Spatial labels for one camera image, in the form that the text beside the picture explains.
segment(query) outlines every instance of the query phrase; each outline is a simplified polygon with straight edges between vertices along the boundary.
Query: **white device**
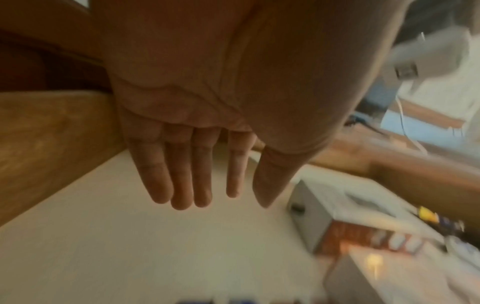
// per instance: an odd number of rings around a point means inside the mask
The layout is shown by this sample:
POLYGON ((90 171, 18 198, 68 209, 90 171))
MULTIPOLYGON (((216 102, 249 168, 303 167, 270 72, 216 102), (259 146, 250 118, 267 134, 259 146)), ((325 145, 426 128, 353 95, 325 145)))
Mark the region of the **white device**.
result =
POLYGON ((392 48, 380 77, 387 86, 407 80, 424 80, 456 71, 469 55, 470 32, 452 26, 392 48))

